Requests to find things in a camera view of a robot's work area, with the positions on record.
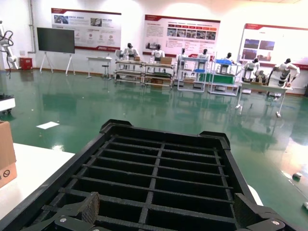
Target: white desk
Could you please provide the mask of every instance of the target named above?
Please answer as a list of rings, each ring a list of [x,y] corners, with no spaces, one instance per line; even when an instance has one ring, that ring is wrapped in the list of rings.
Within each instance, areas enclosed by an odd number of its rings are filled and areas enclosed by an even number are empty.
[[[282,104],[283,104],[283,101],[284,101],[284,98],[285,98],[285,93],[286,93],[287,90],[292,90],[292,88],[280,88],[280,87],[270,87],[270,86],[250,84],[250,83],[242,83],[242,90],[241,90],[241,93],[240,93],[239,100],[237,102],[237,106],[235,107],[236,109],[241,107],[240,101],[241,101],[241,96],[242,96],[242,92],[243,92],[244,88],[281,93],[282,94],[282,100],[281,100],[280,108],[279,108],[279,111],[276,112],[276,116],[278,118],[281,118],[280,111],[281,111]]]
[[[17,178],[0,188],[0,219],[28,197],[74,154],[14,143]]]
[[[100,61],[107,63],[109,65],[111,63],[112,58],[107,58],[107,57],[87,57],[88,59],[88,76],[87,78],[91,78],[92,76],[90,75],[90,61]]]

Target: display board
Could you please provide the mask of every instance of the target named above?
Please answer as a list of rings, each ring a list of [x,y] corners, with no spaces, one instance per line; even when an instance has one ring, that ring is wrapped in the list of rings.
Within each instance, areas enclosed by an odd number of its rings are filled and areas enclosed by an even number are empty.
[[[75,48],[116,51],[121,46],[121,13],[51,9],[52,27],[75,31]]]
[[[185,54],[196,57],[204,49],[214,55],[220,21],[145,15],[143,54],[151,54],[157,44],[168,57]]]
[[[73,30],[60,30],[38,27],[38,49],[40,51],[53,51],[75,53],[75,40]]]
[[[281,64],[287,58],[308,70],[308,29],[246,24],[240,47],[240,61],[259,58],[261,65]]]

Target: metal shelf rack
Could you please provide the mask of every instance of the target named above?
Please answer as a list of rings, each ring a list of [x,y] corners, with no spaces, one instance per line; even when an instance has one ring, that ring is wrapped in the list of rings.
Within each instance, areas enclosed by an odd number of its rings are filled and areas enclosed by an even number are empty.
[[[219,70],[216,70],[216,64],[220,65]],[[237,73],[238,67],[240,67],[240,65],[233,64],[229,60],[213,60],[209,77],[209,86],[207,90],[208,93],[217,95],[237,96],[239,90],[239,86],[237,84],[214,82],[215,76],[223,76],[226,78],[232,78],[231,82],[235,83],[235,75],[231,73],[233,66],[236,66],[235,73]]]
[[[144,68],[144,76],[143,76],[143,83],[144,84],[146,84],[146,85],[157,85],[157,86],[167,86],[167,87],[172,88],[172,86],[173,86],[173,76],[172,76],[172,74],[168,74],[168,73],[166,74],[164,72],[161,72],[161,73],[160,72],[154,72],[153,73],[153,72],[148,72],[147,70],[149,68],[153,68],[153,69],[158,68],[159,70],[161,68],[163,68],[163,69],[170,69],[170,70],[173,71],[174,65],[171,65],[171,64],[145,63],[144,67],[145,67]],[[162,80],[162,81],[169,80],[170,84],[167,85],[167,84],[164,84],[164,82],[163,82],[163,84],[150,83],[150,82],[146,81],[148,79],[159,79],[159,80]]]
[[[188,70],[181,70],[180,67],[178,67],[178,74],[177,74],[177,84],[178,84],[178,90],[182,90],[182,91],[191,91],[191,92],[200,92],[200,93],[204,93],[205,91],[205,79],[206,79],[206,74],[207,74],[207,69],[206,69],[206,62],[208,61],[207,59],[198,59],[198,58],[191,58],[191,57],[181,57],[180,59],[180,63],[181,62],[197,62],[198,63],[198,66],[200,63],[203,64],[204,66],[204,69],[196,69],[196,70],[193,70],[193,71],[188,71]],[[191,74],[195,73],[195,75],[190,75],[190,76],[186,76],[187,78],[193,78],[195,79],[193,81],[193,85],[192,85],[192,89],[185,89],[183,87],[180,88],[181,86],[181,82],[184,82],[184,79],[186,78],[185,77],[185,73],[186,72],[190,72]],[[204,78],[204,81],[200,81],[199,78],[200,78],[200,74],[203,74],[205,76]],[[194,89],[194,85],[195,84],[200,84],[200,90],[195,90]]]
[[[133,60],[116,60],[115,64],[117,69],[114,71],[115,81],[122,82],[133,82],[133,83],[143,83],[143,73],[144,73],[144,62],[133,61]],[[141,70],[136,71],[135,67],[139,66]]]

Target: screw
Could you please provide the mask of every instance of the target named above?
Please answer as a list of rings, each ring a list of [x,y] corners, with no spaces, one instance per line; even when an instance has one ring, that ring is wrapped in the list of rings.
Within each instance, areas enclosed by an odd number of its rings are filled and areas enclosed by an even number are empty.
[[[272,223],[273,223],[274,225],[280,225],[280,223],[277,222],[277,221],[275,221],[275,220],[273,220]]]

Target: black monitor screen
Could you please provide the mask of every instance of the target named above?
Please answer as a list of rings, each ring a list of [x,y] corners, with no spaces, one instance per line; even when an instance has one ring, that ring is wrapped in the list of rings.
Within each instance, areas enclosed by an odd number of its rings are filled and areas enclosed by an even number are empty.
[[[75,53],[73,30],[38,27],[38,49],[62,53]]]

